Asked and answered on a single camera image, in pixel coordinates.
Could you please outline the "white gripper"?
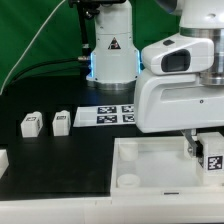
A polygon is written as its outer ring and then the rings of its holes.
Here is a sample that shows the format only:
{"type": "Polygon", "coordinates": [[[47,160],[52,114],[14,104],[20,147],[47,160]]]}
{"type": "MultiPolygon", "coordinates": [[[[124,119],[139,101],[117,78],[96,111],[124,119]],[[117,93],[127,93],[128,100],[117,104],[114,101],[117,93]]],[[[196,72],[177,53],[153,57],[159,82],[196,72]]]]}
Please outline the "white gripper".
{"type": "Polygon", "coordinates": [[[201,76],[214,62],[213,41],[175,34],[145,47],[141,58],[137,127],[144,133],[182,130],[184,155],[204,166],[196,129],[224,125],[224,88],[203,84],[201,76]]]}

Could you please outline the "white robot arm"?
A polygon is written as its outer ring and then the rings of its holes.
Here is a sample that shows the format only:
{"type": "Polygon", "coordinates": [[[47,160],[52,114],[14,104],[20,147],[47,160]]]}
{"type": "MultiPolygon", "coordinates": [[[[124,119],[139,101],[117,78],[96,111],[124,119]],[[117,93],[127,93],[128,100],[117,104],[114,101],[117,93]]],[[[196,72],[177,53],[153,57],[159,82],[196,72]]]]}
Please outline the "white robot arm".
{"type": "Polygon", "coordinates": [[[102,88],[135,85],[134,116],[144,133],[224,125],[224,0],[156,0],[180,17],[179,32],[137,54],[121,9],[100,2],[93,68],[102,88]]]}

